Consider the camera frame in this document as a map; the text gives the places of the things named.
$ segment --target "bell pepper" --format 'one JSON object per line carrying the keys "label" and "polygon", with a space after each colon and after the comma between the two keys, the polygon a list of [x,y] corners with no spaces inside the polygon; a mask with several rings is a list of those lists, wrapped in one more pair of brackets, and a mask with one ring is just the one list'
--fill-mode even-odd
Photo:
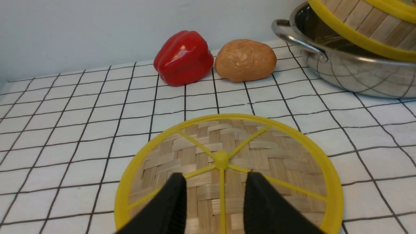
{"label": "bell pepper", "polygon": [[180,31],[157,53],[153,66],[169,85],[180,86],[204,78],[214,64],[207,42],[196,31]]}

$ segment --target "tabletop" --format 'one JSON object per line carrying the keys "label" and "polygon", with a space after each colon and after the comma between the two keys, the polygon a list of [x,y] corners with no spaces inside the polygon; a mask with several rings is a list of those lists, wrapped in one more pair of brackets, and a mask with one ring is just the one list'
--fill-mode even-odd
{"label": "tabletop", "polygon": [[316,76],[296,47],[265,43],[277,66],[254,82],[213,68],[172,87],[151,60],[7,83],[0,234],[114,233],[115,192],[137,151],[175,124],[218,113],[271,118],[317,143],[342,183],[340,233],[416,233],[416,99],[353,94]]}

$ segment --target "potato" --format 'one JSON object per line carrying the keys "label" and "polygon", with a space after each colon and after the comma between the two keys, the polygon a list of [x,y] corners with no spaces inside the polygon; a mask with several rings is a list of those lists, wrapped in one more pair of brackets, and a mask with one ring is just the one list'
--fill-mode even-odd
{"label": "potato", "polygon": [[217,74],[233,82],[260,80],[276,68],[276,54],[270,46],[249,39],[225,44],[215,60]]}

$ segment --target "yellow plastic frame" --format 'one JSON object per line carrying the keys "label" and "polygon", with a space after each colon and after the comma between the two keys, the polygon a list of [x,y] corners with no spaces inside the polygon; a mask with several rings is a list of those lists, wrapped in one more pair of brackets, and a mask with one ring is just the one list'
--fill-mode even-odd
{"label": "yellow plastic frame", "polygon": [[364,0],[370,5],[378,8],[401,20],[416,24],[416,7],[408,5],[400,0]]}
{"label": "yellow plastic frame", "polygon": [[[410,20],[410,22],[416,23],[416,10],[414,7],[409,6],[403,2],[397,0],[365,0],[369,4],[379,6],[377,8],[392,14],[396,17],[403,17],[403,20]],[[406,62],[416,62],[416,52],[397,49],[388,45],[384,45],[374,39],[366,37],[361,33],[354,31],[344,22],[340,21],[334,14],[332,14],[320,0],[308,0],[309,5],[315,11],[315,13],[335,32],[343,36],[350,42],[370,51],[374,54],[378,54],[387,58],[401,60]]]}
{"label": "yellow plastic frame", "polygon": [[[257,133],[251,135],[249,138],[244,140],[239,146],[237,146],[230,154],[227,154],[224,151],[218,151],[216,154],[210,152],[206,149],[202,144],[198,141],[190,137],[189,135],[185,134],[181,131],[184,128],[187,128],[191,125],[198,124],[201,122],[207,121],[215,121],[220,119],[241,119],[241,120],[250,120],[254,122],[258,122],[264,124],[266,127],[259,130]],[[259,136],[269,128],[276,128],[290,137],[296,139],[300,142],[314,157],[318,165],[322,170],[322,174],[325,179],[325,185],[327,188],[327,196],[324,197],[320,194],[313,193],[311,191],[305,190],[303,188],[297,187],[295,185],[286,183],[284,181],[278,180],[276,178],[272,178],[269,176],[265,176],[267,180],[271,183],[277,183],[279,185],[288,187],[290,189],[296,190],[298,192],[307,194],[311,197],[320,199],[326,202],[326,212],[324,214],[324,218],[322,220],[320,229],[327,234],[338,234],[341,228],[342,216],[343,216],[343,195],[342,195],[342,187],[341,182],[338,178],[338,174],[335,171],[334,166],[332,165],[329,158],[326,154],[308,137],[300,133],[299,131],[285,125],[274,121],[272,119],[267,119],[263,117],[253,116],[253,115],[243,115],[243,114],[219,114],[219,115],[208,115],[203,116],[195,119],[191,119],[185,122],[182,122],[178,125],[175,125],[166,131],[162,132],[151,141],[149,141],[131,160],[130,164],[127,166],[126,171],[123,173],[123,176],[120,180],[119,187],[116,193],[115,199],[115,206],[114,206],[114,218],[116,222],[116,229],[120,230],[125,224],[127,224],[130,220],[129,210],[140,203],[150,199],[154,195],[156,195],[160,189],[156,189],[153,192],[149,193],[145,197],[139,199],[138,201],[129,204],[129,193],[130,187],[133,182],[133,178],[137,169],[140,167],[143,159],[151,152],[157,145],[159,145],[164,139],[171,136],[174,133],[179,133],[191,142],[193,142],[196,146],[198,146],[201,150],[207,153],[210,157],[214,159],[215,164],[201,168],[196,170],[192,173],[184,175],[185,178],[190,178],[192,176],[202,174],[204,172],[210,171],[214,168],[219,169],[220,171],[220,217],[221,217],[221,233],[225,234],[225,191],[224,191],[224,170],[226,168],[234,169],[240,172],[248,173],[250,170],[246,168],[239,167],[237,165],[228,164],[228,159],[232,158],[242,147],[248,144],[252,139]]]}

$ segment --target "woven bamboo lid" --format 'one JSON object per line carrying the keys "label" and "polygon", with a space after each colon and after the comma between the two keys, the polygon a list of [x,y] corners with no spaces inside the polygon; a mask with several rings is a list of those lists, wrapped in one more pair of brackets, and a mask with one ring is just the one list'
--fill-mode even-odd
{"label": "woven bamboo lid", "polygon": [[186,233],[242,234],[250,170],[261,172],[323,231],[338,233],[342,190],[327,156],[298,131],[249,115],[189,120],[150,141],[120,181],[117,228],[137,214],[172,173],[181,172],[187,180]]}
{"label": "woven bamboo lid", "polygon": [[416,62],[413,0],[308,0],[332,30],[374,54]]}

